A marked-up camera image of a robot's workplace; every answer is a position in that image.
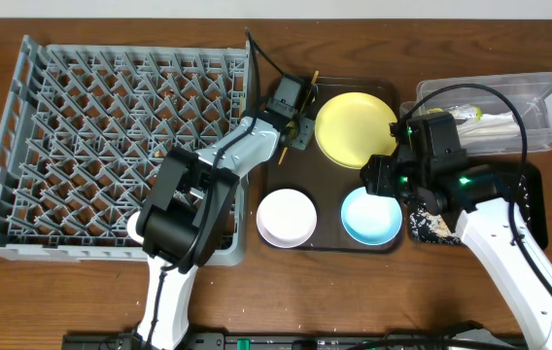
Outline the white cup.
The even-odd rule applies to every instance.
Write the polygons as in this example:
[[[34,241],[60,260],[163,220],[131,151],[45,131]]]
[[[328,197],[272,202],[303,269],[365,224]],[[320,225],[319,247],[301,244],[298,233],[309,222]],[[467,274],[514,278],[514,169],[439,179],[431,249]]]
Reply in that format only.
[[[127,233],[129,235],[129,237],[133,241],[135,241],[139,245],[143,245],[144,244],[144,238],[137,232],[137,221],[139,219],[139,216],[140,216],[140,212],[136,211],[135,213],[133,213],[129,217],[129,219],[127,221],[127,225],[126,225],[126,230],[127,230]]]

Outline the grey plastic dish rack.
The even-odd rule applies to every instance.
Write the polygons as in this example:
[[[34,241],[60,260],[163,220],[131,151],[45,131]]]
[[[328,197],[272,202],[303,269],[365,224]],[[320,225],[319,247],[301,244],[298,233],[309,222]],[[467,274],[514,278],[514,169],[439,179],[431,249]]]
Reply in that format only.
[[[0,257],[141,262],[126,230],[173,148],[239,123],[247,49],[42,46],[24,37],[0,122]]]

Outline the wooden chopstick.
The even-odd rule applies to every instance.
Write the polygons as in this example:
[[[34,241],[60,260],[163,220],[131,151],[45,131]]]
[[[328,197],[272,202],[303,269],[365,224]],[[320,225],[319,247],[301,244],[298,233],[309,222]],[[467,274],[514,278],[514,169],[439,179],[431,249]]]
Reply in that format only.
[[[300,118],[300,117],[306,117],[306,118],[310,119],[308,117],[308,114],[310,112],[310,106],[315,101],[315,90],[316,90],[316,82],[317,82],[318,77],[319,77],[319,71],[316,70],[314,72],[312,78],[310,79],[310,81],[308,83],[304,84],[301,87],[300,93],[302,94],[302,97],[299,97],[296,100],[297,109],[296,109],[296,112],[293,115],[292,119]],[[291,149],[291,148],[282,148],[282,152],[281,152],[281,155],[280,155],[279,160],[278,160],[279,165],[281,165],[283,163],[283,161],[285,159],[285,156],[286,156],[289,149]]]

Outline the white napkin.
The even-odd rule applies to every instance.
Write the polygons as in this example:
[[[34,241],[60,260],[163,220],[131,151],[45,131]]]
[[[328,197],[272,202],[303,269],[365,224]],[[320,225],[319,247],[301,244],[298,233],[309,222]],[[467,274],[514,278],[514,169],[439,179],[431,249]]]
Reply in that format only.
[[[457,119],[460,138],[488,140],[507,138],[520,133],[520,128],[511,112],[498,115],[483,114],[479,118]]]

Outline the yellow round plate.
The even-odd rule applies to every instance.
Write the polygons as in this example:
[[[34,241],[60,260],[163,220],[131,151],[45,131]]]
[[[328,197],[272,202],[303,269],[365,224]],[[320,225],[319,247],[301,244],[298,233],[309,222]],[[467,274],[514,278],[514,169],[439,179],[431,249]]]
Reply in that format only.
[[[334,163],[361,169],[374,155],[390,156],[397,147],[390,124],[397,117],[388,104],[363,92],[338,94],[319,110],[314,134],[322,153]]]

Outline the clear plastic container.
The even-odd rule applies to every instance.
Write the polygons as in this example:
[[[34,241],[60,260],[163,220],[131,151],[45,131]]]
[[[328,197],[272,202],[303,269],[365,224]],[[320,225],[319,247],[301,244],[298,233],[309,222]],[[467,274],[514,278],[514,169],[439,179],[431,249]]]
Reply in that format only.
[[[419,99],[430,93],[457,84],[478,84],[497,90],[515,107],[526,129],[530,153],[552,150],[552,72],[475,76],[422,81],[417,86]],[[511,112],[498,97],[476,88],[460,88],[443,92],[423,104],[416,115],[432,107],[447,108],[470,104],[483,114]],[[522,149],[520,133],[507,138],[475,140],[460,138],[462,147],[471,157],[518,154]]]

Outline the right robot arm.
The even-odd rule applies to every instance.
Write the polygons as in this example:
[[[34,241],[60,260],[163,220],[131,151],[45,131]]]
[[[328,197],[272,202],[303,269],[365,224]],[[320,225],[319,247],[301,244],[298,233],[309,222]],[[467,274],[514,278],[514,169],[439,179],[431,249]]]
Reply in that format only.
[[[552,349],[552,263],[529,231],[510,188],[466,157],[380,156],[361,170],[370,194],[423,202],[482,263],[531,349]]]

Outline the light blue bowl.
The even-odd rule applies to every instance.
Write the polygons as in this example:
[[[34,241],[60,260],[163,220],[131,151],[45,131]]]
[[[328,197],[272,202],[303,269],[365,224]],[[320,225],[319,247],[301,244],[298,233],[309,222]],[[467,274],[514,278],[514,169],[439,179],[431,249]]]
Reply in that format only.
[[[401,230],[403,214],[393,197],[368,194],[365,188],[350,192],[342,202],[341,222],[346,232],[363,245],[379,246]]]

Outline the spilled rice pile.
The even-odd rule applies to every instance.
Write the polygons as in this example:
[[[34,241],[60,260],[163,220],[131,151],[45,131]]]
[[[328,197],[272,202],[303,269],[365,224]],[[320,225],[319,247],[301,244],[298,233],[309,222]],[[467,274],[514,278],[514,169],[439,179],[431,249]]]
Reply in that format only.
[[[441,216],[430,214],[423,203],[418,203],[409,214],[410,236],[423,243],[460,246],[461,239],[452,232]]]

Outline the dark brown serving tray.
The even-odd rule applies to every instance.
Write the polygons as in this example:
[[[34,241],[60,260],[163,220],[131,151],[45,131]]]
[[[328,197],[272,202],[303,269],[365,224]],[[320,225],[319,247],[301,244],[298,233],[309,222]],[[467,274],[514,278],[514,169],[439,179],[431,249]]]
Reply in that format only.
[[[395,86],[386,79],[320,77],[317,80],[318,95],[310,108],[314,120],[321,107],[334,96],[346,92],[364,92],[387,103],[392,111],[399,107],[399,95]],[[348,169],[329,160],[312,140],[303,151],[292,149],[279,162],[270,160],[263,181],[263,192],[294,189],[306,194],[317,210],[318,223],[312,235],[297,248],[302,251],[343,253],[390,254],[403,241],[403,232],[382,245],[364,245],[352,238],[341,222],[343,200],[353,190],[362,186],[360,171]]]

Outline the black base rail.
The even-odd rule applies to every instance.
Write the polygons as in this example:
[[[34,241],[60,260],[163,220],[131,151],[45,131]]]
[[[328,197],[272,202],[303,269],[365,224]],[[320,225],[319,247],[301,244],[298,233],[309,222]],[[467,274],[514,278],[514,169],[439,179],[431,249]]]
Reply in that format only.
[[[142,340],[136,331],[117,334],[69,333],[63,336],[61,349],[149,349],[142,346]],[[466,321],[439,332],[424,332],[406,329],[393,329],[385,333],[230,333],[230,332],[188,332],[180,344],[171,349],[184,350],[237,350],[237,349],[317,349],[336,350],[383,340],[417,340],[414,345],[391,347],[372,347],[370,349],[454,349],[449,345],[429,344],[429,341],[448,341],[450,339],[493,343],[526,349],[526,340],[522,335],[492,334],[483,325]]]

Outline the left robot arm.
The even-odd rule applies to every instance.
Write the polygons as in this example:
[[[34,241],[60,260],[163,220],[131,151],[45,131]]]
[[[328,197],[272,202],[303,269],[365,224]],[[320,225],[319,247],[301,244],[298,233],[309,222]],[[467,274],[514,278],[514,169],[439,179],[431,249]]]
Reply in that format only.
[[[134,349],[174,349],[189,328],[197,270],[220,245],[241,180],[299,131],[297,117],[245,111],[222,139],[196,151],[173,148],[141,210],[128,223],[147,255],[149,289]]]

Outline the black rectangular bin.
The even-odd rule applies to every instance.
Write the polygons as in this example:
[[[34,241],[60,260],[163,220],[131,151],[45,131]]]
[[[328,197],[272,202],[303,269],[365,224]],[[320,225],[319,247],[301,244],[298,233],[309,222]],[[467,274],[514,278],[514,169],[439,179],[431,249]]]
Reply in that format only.
[[[527,162],[520,180],[520,194],[516,199],[521,216],[538,246],[548,247],[548,229],[546,223],[544,192],[539,169]]]

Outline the white shallow bowl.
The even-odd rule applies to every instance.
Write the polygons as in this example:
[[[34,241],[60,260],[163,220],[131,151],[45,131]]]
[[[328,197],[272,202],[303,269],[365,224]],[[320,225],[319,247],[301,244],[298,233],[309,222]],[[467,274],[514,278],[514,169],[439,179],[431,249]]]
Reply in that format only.
[[[256,215],[260,236],[272,246],[298,247],[313,234],[318,214],[311,199],[293,189],[276,190],[259,204]]]

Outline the green snack wrapper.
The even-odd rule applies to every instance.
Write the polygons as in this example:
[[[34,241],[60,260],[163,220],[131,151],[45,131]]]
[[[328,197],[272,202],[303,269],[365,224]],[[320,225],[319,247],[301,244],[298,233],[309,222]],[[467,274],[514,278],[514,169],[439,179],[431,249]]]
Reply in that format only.
[[[456,121],[462,121],[462,122],[465,122],[468,120],[479,121],[483,116],[483,112],[479,107],[476,107],[470,104],[447,107],[447,108],[432,107],[426,110],[427,114],[440,113],[440,112],[447,112],[450,115],[452,115]]]

